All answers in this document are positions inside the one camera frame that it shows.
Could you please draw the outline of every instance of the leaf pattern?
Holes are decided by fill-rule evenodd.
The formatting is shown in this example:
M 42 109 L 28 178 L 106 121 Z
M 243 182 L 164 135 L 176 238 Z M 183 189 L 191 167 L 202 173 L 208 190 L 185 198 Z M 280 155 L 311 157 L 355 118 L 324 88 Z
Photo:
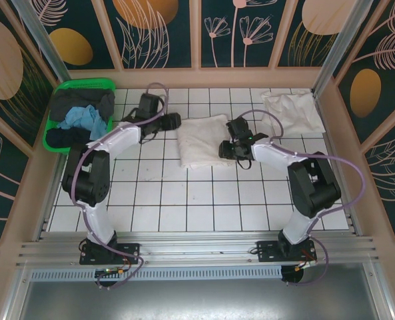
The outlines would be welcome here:
M 31 4 L 42 23 L 54 27 L 68 11 L 66 0 L 32 0 Z

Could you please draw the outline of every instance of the plastic basket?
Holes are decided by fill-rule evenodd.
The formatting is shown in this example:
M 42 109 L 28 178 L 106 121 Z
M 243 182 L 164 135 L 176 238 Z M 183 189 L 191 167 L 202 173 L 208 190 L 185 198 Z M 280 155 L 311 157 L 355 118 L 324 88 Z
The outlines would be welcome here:
M 110 89 L 114 91 L 116 89 L 116 85 L 108 78 L 94 78 L 94 79 L 77 79 L 70 80 L 60 84 L 55 90 L 54 93 L 57 92 L 58 89 Z M 58 152 L 64 155 L 68 155 L 70 152 L 70 148 L 52 148 L 46 143 L 46 134 L 48 130 L 56 128 L 59 122 L 52 121 L 49 119 L 46 120 L 45 132 L 43 134 L 43 145 L 46 150 L 50 152 Z M 113 128 L 113 117 L 109 117 L 109 122 L 107 123 L 107 132 L 110 132 Z

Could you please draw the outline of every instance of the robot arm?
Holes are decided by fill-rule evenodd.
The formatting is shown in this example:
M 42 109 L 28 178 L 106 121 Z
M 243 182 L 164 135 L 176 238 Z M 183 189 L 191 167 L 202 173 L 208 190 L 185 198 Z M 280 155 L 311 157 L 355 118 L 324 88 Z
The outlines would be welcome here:
M 276 148 L 266 135 L 253 135 L 242 117 L 227 123 L 227 128 L 232 140 L 220 144 L 220 157 L 259 161 L 288 174 L 292 201 L 297 210 L 280 232 L 278 244 L 285 257 L 293 255 L 295 249 L 308 240 L 308 230 L 318 219 L 318 213 L 341 197 L 328 160 L 298 157 L 296 153 Z

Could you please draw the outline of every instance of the crumpled white cloth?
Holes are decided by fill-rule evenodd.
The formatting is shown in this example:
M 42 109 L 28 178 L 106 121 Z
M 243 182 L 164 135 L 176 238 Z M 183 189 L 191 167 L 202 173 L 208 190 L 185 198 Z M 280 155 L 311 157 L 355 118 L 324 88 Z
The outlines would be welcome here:
M 268 91 L 261 97 L 267 111 L 275 115 L 282 123 L 285 137 L 325 132 L 311 93 L 273 95 Z M 280 127 L 272 117 L 264 114 L 262 122 L 269 126 L 270 136 L 280 134 Z
M 232 165 L 234 160 L 218 156 L 219 145 L 229 140 L 226 115 L 185 119 L 178 128 L 178 147 L 181 167 L 196 169 L 213 165 Z

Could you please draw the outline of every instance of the white tile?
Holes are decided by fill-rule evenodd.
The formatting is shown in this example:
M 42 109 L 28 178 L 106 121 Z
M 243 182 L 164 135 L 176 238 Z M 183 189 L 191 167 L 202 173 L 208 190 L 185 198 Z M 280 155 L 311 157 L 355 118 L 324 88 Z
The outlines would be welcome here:
M 127 159 L 139 159 L 139 153 L 141 151 L 141 145 L 137 143 L 124 150 L 120 155 L 117 156 L 117 160 L 127 160 Z
M 212 205 L 212 182 L 189 182 L 189 205 Z
M 131 230 L 133 207 L 108 208 L 109 220 L 117 232 L 128 232 Z
M 271 94 L 272 95 L 290 95 L 290 88 L 271 88 Z
M 233 119 L 236 119 L 239 115 L 242 115 L 242 113 L 246 111 L 253 110 L 250 103 L 232 104 L 231 109 Z M 245 118 L 246 120 L 253 120 L 253 113 L 248 113 L 247 115 L 244 115 L 243 118 Z
M 124 105 L 126 102 L 127 89 L 117 89 L 115 90 L 115 104 Z
M 265 205 L 241 205 L 243 231 L 268 230 Z
M 237 205 L 214 207 L 215 231 L 241 231 L 240 209 Z
M 210 116 L 226 115 L 228 120 L 231 120 L 231 105 L 227 103 L 210 104 Z
M 162 168 L 163 160 L 139 161 L 138 181 L 161 181 Z
M 161 182 L 138 182 L 135 205 L 160 205 Z
M 206 118 L 210 117 L 209 104 L 190 104 L 189 105 L 190 118 Z
M 189 105 L 168 105 L 168 113 L 179 113 L 181 119 L 189 117 Z
M 67 192 L 65 192 L 62 188 L 59 191 L 57 205 L 73 205 L 73 202 L 71 202 L 70 195 Z
M 209 103 L 209 89 L 190 89 L 189 103 Z
M 264 180 L 285 180 L 287 173 L 286 171 L 280 171 L 276 168 L 272 167 L 271 165 L 267 165 L 266 163 L 261 163 L 262 167 L 262 176 Z
M 237 167 L 237 173 L 238 180 L 262 180 L 261 166 L 260 163 L 256 161 L 252 161 L 252 167 L 250 167 L 249 170 Z
M 159 207 L 134 207 L 132 231 L 158 231 Z
M 56 207 L 49 231 L 76 231 L 79 213 L 80 209 L 77 207 Z
M 262 181 L 239 181 L 238 193 L 243 205 L 264 205 L 264 186 Z
M 189 181 L 212 181 L 212 167 L 189 169 Z
M 254 110 L 263 110 L 266 111 L 266 107 L 262 103 L 253 103 L 252 108 Z M 262 112 L 254 112 L 253 113 L 255 120 L 262 120 L 262 117 L 264 116 L 264 113 Z
M 267 205 L 266 209 L 271 231 L 281 230 L 286 227 L 293 213 L 291 205 Z
M 145 89 L 129 89 L 126 96 L 126 104 L 138 105 L 144 92 Z
M 213 181 L 237 180 L 236 165 L 217 165 L 212 167 Z
M 348 230 L 348 222 L 345 218 L 344 210 L 329 213 L 325 215 L 322 220 L 325 230 Z
M 261 95 L 263 93 L 270 92 L 268 88 L 251 88 L 250 96 L 252 97 L 252 103 L 262 103 Z
M 263 123 L 262 121 L 255 121 L 256 133 L 264 133 L 268 135 L 270 133 L 270 129 L 268 125 Z
M 230 103 L 229 88 L 210 88 L 210 103 Z
M 238 205 L 238 187 L 236 181 L 214 181 L 214 205 Z
M 187 182 L 163 182 L 162 205 L 186 205 Z
M 169 103 L 188 103 L 188 89 L 169 89 Z
M 123 113 L 123 117 L 126 117 L 129 115 L 129 113 L 132 112 L 133 109 L 136 109 L 138 105 L 125 105 L 125 112 Z
M 315 153 L 320 151 L 325 155 L 328 154 L 326 143 L 323 139 L 304 139 L 304 144 L 307 153 Z
M 280 205 L 292 203 L 288 181 L 264 181 L 267 204 Z
M 310 93 L 311 89 L 309 88 L 290 88 L 293 94 L 301 95 L 303 93 Z
M 231 88 L 231 103 L 251 103 L 249 88 Z
M 187 208 L 161 207 L 159 231 L 185 231 Z
M 163 140 L 153 140 L 141 145 L 141 159 L 163 159 Z
M 138 160 L 116 160 L 113 181 L 136 181 Z
M 293 152 L 305 153 L 302 139 L 282 139 L 282 147 Z
M 112 182 L 109 205 L 133 205 L 135 182 Z
M 321 132 L 303 133 L 302 137 L 303 138 L 319 138 L 319 139 L 323 139 L 323 133 L 321 133 Z
M 123 118 L 124 112 L 125 112 L 125 105 L 115 105 L 115 110 L 113 113 L 113 121 L 120 121 Z
M 166 140 L 165 141 L 165 159 L 180 159 L 178 141 Z
M 181 168 L 180 160 L 163 161 L 163 181 L 186 181 L 187 170 Z
M 213 231 L 213 207 L 187 207 L 187 231 Z

